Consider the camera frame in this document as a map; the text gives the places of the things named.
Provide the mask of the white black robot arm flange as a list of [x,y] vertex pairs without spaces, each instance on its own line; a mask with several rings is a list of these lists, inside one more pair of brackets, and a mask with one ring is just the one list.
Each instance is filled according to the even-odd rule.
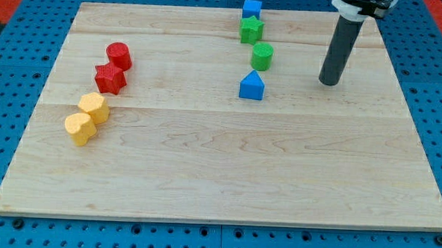
[[367,17],[384,19],[399,0],[331,0],[340,17],[352,22],[363,22]]

